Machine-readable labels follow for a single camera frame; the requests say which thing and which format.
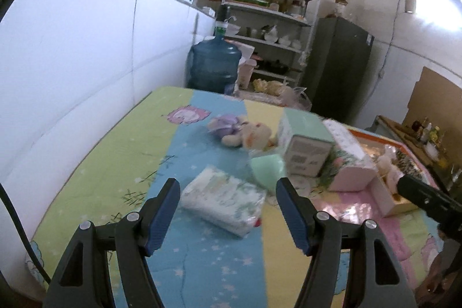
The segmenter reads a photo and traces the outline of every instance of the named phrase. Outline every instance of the plush doll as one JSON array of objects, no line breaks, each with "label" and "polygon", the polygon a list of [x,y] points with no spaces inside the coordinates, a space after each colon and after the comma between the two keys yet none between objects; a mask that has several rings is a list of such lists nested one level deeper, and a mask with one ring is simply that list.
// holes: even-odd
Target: plush doll
[{"label": "plush doll", "polygon": [[271,129],[267,125],[248,122],[242,116],[214,117],[207,128],[223,145],[229,147],[243,146],[248,150],[261,150],[271,144]]}]

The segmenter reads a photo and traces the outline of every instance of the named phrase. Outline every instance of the small white box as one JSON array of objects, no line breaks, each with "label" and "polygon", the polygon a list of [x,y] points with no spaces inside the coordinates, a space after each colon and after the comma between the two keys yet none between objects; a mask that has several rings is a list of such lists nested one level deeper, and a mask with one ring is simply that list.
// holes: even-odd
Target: small white box
[{"label": "small white box", "polygon": [[335,143],[320,117],[290,108],[284,109],[277,137],[287,172],[310,177],[318,175]]}]

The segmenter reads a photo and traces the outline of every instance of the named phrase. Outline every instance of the refrigerator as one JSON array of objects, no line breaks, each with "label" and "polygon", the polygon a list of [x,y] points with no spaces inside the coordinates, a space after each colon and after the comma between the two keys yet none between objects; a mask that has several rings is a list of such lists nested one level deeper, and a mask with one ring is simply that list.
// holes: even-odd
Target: refrigerator
[{"label": "refrigerator", "polygon": [[301,87],[311,112],[346,122],[361,85],[374,37],[341,17],[320,19]]}]

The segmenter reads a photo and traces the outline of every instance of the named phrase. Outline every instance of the black cable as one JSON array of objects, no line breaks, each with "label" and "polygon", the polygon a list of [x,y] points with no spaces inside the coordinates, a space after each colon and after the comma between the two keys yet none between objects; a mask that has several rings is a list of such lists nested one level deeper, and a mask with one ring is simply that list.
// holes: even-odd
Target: black cable
[{"label": "black cable", "polygon": [[19,237],[21,238],[21,241],[23,242],[23,245],[24,245],[24,248],[27,251],[27,254],[31,258],[31,260],[34,263],[37,270],[42,275],[43,279],[48,284],[50,284],[51,279],[48,276],[45,269],[43,269],[42,264],[40,263],[37,256],[35,255],[34,250],[32,249],[31,244],[29,243],[29,239],[27,239],[26,232],[24,231],[24,228],[23,228],[23,226],[21,224],[21,221],[20,221],[20,219],[18,217],[18,214],[17,214],[17,212],[16,212],[16,210],[15,210],[15,208],[13,206],[13,203],[11,202],[10,197],[8,197],[8,194],[6,193],[6,190],[3,188],[1,183],[0,183],[0,198],[1,198],[2,202],[3,202],[3,204],[5,205],[5,208],[8,211],[8,214],[11,217],[11,219],[12,219],[12,221],[14,223],[14,226],[16,227],[16,231],[18,232]]},{"label": "black cable", "polygon": [[357,111],[355,112],[354,116],[352,117],[355,118],[359,112],[363,109],[363,107],[366,105],[366,103],[369,102],[369,100],[371,99],[372,95],[374,94],[374,92],[376,91],[377,87],[378,87],[378,84],[380,83],[380,81],[383,79],[383,76],[380,76],[380,74],[382,73],[383,74],[383,70],[385,69],[385,65],[387,64],[387,59],[388,59],[388,55],[390,53],[390,49],[391,49],[391,45],[393,43],[393,39],[394,39],[394,31],[396,29],[396,19],[398,18],[398,15],[399,15],[399,11],[400,11],[400,5],[401,5],[401,0],[398,0],[398,4],[396,5],[396,14],[394,15],[394,20],[393,20],[393,32],[391,34],[391,40],[390,40],[390,43],[388,45],[388,49],[387,49],[387,53],[385,54],[385,58],[383,60],[383,64],[382,64],[382,67],[380,68],[380,70],[378,71],[378,75],[377,75],[377,79],[376,79],[376,82],[374,83],[374,87],[372,88],[372,90],[369,92],[369,94],[367,95],[366,99],[363,101],[363,103],[361,104],[361,106],[357,109]]}]

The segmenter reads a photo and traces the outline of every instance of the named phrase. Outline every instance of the blue water jug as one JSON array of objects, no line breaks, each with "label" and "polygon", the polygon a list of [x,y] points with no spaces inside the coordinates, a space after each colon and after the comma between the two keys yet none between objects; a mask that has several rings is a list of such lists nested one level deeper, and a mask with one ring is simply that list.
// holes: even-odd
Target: blue water jug
[{"label": "blue water jug", "polygon": [[191,47],[186,65],[186,87],[232,94],[241,51],[224,40],[229,6],[222,5],[215,24],[215,38]]}]

